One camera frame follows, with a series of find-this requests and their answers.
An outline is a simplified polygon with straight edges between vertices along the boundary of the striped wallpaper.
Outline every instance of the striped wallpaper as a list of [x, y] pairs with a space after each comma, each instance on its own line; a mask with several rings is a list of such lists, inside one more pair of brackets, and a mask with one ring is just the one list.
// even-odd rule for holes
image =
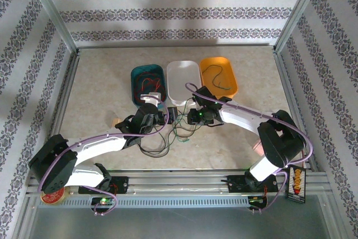
[[349, 238], [358, 238], [357, 0], [310, 0], [280, 52]]
[[39, 0], [0, 0], [0, 27], [0, 238], [11, 238], [70, 53]]
[[77, 46], [150, 46], [274, 45], [297, 0], [53, 1]]

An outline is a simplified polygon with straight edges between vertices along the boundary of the red wire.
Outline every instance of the red wire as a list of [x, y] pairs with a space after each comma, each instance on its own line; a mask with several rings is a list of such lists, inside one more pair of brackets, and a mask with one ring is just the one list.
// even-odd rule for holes
[[137, 103], [144, 103], [144, 100], [140, 99], [140, 95], [148, 94], [150, 92], [160, 92], [162, 96], [162, 101], [166, 98], [165, 88], [162, 85], [161, 78], [159, 74], [149, 73], [149, 72], [142, 72], [141, 74], [137, 75], [135, 78], [135, 87], [134, 87], [134, 99]]
[[112, 186], [114, 187], [114, 195], [117, 195], [117, 191], [118, 191], [117, 185], [113, 183], [110, 185], [110, 187], [112, 187]]
[[267, 186], [265, 185], [265, 186], [263, 186], [263, 191], [265, 192], [265, 194], [264, 194], [264, 198], [267, 198]]

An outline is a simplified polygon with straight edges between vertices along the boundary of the plastic tray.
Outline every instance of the plastic tray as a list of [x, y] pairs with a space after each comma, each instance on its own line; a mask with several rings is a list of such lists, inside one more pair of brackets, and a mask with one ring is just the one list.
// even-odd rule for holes
[[200, 62], [200, 73], [202, 85], [206, 86], [217, 99], [222, 96], [232, 98], [237, 94], [239, 88], [229, 59], [225, 57], [205, 58]]
[[[193, 61], [175, 61], [167, 66], [168, 97], [175, 106], [183, 106], [192, 97], [190, 91], [185, 88], [185, 83], [191, 82], [198, 88], [201, 87], [200, 70]], [[189, 100], [187, 105], [194, 104]]]
[[162, 101], [165, 102], [165, 100], [167, 99], [167, 88], [166, 88], [166, 81], [164, 79], [164, 71], [163, 68], [157, 64], [148, 64], [148, 65], [141, 65], [140, 67], [136, 67], [132, 70], [132, 72], [130, 73], [130, 81], [131, 81], [131, 89], [132, 89], [132, 101], [134, 103], [134, 105], [136, 105], [137, 107], [141, 106], [142, 104], [144, 104], [144, 102], [139, 102], [137, 99], [140, 99], [140, 95], [137, 96], [137, 98], [135, 97], [135, 89], [137, 87], [137, 84], [142, 84], [142, 82], [146, 79], [146, 76], [140, 77], [138, 79], [138, 75], [140, 75], [143, 72], [148, 72], [151, 74], [156, 74], [159, 76], [161, 85], [164, 87], [164, 95], [162, 94]]

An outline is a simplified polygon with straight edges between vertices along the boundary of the black wire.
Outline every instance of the black wire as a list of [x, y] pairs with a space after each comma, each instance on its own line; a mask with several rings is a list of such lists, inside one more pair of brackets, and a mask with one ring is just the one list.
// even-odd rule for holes
[[142, 142], [141, 142], [141, 141], [138, 143], [138, 147], [139, 147], [140, 151], [141, 151], [144, 155], [147, 155], [147, 156], [152, 157], [152, 158], [161, 158], [161, 157], [164, 157], [165, 155], [168, 154], [168, 152], [169, 152], [169, 146], [167, 146], [167, 142], [166, 142], [164, 136], [163, 136], [161, 133], [159, 133], [159, 135], [162, 137], [162, 139], [163, 139], [163, 141], [164, 141], [164, 147], [163, 147], [160, 151], [155, 151], [155, 153], [144, 149], [144, 148], [142, 147]]
[[222, 125], [224, 125], [223, 123], [219, 123], [219, 124], [215, 124], [215, 125], [209, 125], [209, 124], [207, 124], [206, 126], [207, 127], [216, 127], [216, 126], [222, 126]]
[[208, 67], [202, 72], [202, 74], [204, 74], [204, 72], [207, 71], [210, 67], [220, 67], [220, 68], [221, 68], [220, 72], [213, 78], [212, 84], [213, 84], [216, 88], [219, 88], [219, 89], [222, 89], [222, 90], [226, 90], [226, 91], [230, 90], [231, 87], [230, 87], [230, 88], [221, 87], [221, 86], [220, 86], [220, 83], [221, 83], [221, 82], [219, 82], [218, 85], [216, 85], [216, 84], [214, 83], [215, 79], [216, 79], [216, 78], [222, 73], [222, 71], [224, 70], [224, 68], [223, 68], [222, 66], [217, 65], [217, 64], [212, 64], [212, 65], [208, 66]]
[[[144, 155], [149, 156], [149, 157], [151, 157], [151, 158], [161, 158], [161, 157], [164, 157], [165, 155], [167, 155], [167, 154], [169, 153], [170, 146], [174, 143], [176, 137], [180, 137], [180, 138], [188, 138], [188, 137], [191, 137], [191, 136], [195, 133], [195, 131], [196, 131], [196, 130], [199, 130], [200, 127], [202, 126], [202, 125], [200, 125], [198, 128], [197, 128], [197, 126], [195, 126], [194, 130], [189, 130], [189, 129], [186, 129], [186, 128], [182, 127], [182, 126], [177, 127], [177, 125], [178, 125], [179, 123], [180, 123], [180, 121], [178, 121], [175, 125], [172, 125], [172, 126], [173, 126], [173, 129], [168, 133], [167, 141], [165, 140], [164, 136], [163, 136], [161, 133], [159, 133], [159, 135], [162, 137], [162, 139], [163, 139], [163, 141], [164, 141], [164, 147], [163, 147], [160, 151], [155, 151], [155, 152], [148, 151], [147, 149], [144, 149], [144, 148], [142, 147], [142, 142], [139, 142], [139, 143], [138, 143], [138, 147], [139, 147], [140, 151], [141, 151]], [[173, 132], [174, 132], [175, 130], [177, 130], [177, 129], [183, 129], [183, 130], [186, 130], [186, 131], [189, 131], [189, 132], [192, 132], [192, 133], [189, 134], [189, 135], [178, 135], [177, 133], [175, 133], [175, 136], [174, 136], [172, 142], [169, 142], [169, 137], [170, 137], [171, 133], [173, 133]]]
[[248, 186], [248, 184], [240, 185], [240, 184], [237, 184], [236, 182], [231, 181], [231, 180], [222, 180], [222, 182], [225, 182], [227, 184], [231, 184], [232, 186], [235, 186], [237, 189], [242, 189], [242, 188]]
[[[188, 114], [184, 114], [184, 113], [182, 113], [180, 110], [178, 110], [179, 111], [179, 115], [182, 115], [182, 116], [188, 116]], [[189, 125], [189, 123], [185, 120], [185, 118], [182, 118], [182, 120], [187, 124], [187, 125]]]

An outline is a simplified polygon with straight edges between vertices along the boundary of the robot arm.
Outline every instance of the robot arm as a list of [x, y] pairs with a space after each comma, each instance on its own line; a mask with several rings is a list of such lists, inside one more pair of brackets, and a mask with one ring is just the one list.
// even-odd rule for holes
[[[216, 100], [205, 86], [198, 89], [197, 93]], [[187, 116], [189, 124], [210, 125], [217, 120], [221, 124], [232, 123], [259, 135], [265, 155], [246, 173], [246, 182], [252, 189], [270, 174], [284, 168], [305, 146], [301, 135], [273, 120], [265, 120], [262, 117], [264, 113], [257, 111], [257, 115], [260, 116], [255, 116], [243, 110], [223, 107], [218, 102], [197, 96], [195, 101], [200, 108], [190, 110]], [[237, 106], [237, 103], [226, 97], [222, 97], [219, 101]], [[167, 116], [169, 123], [175, 121], [176, 116], [176, 108], [171, 108]], [[295, 126], [285, 111], [280, 110], [273, 116]], [[115, 126], [121, 132], [116, 130], [116, 135], [109, 135], [107, 132], [77, 141], [68, 141], [60, 134], [54, 135], [30, 161], [30, 170], [41, 182], [41, 190], [46, 194], [53, 193], [64, 186], [89, 186], [107, 190], [111, 176], [103, 165], [96, 163], [89, 167], [82, 163], [98, 155], [136, 145], [140, 142], [141, 136], [134, 134], [149, 134], [156, 124], [164, 125], [164, 123], [165, 116], [158, 111], [156, 104], [146, 102], [135, 115], [127, 117]]]
[[[216, 100], [216, 97], [206, 87], [198, 89], [196, 93]], [[273, 116], [273, 118], [296, 127], [286, 111], [279, 110], [276, 113], [270, 114], [247, 107], [249, 110], [256, 112], [257, 115], [253, 115], [245, 110], [233, 108], [239, 104], [227, 97], [222, 97], [219, 101], [225, 102], [230, 106], [223, 106], [218, 102], [208, 101], [195, 95], [194, 99], [200, 108], [198, 110], [190, 110], [187, 119], [189, 124], [209, 125], [213, 124], [215, 119], [222, 124], [235, 124], [260, 137], [265, 155], [254, 163], [246, 173], [246, 182], [253, 189], [258, 182], [263, 181], [269, 175], [288, 165], [305, 147], [305, 140], [300, 134], [283, 124], [273, 120], [265, 120], [263, 117], [264, 115]]]
[[[60, 134], [52, 136], [29, 162], [30, 170], [40, 185], [43, 184], [41, 190], [46, 194], [64, 186], [107, 190], [111, 176], [103, 165], [85, 166], [82, 163], [98, 155], [136, 145], [142, 135], [149, 134], [155, 125], [164, 125], [165, 115], [158, 111], [156, 105], [144, 103], [135, 115], [115, 125], [115, 135], [109, 135], [111, 132], [108, 131], [95, 137], [70, 140]], [[171, 108], [169, 123], [175, 120], [176, 111], [176, 108]]]

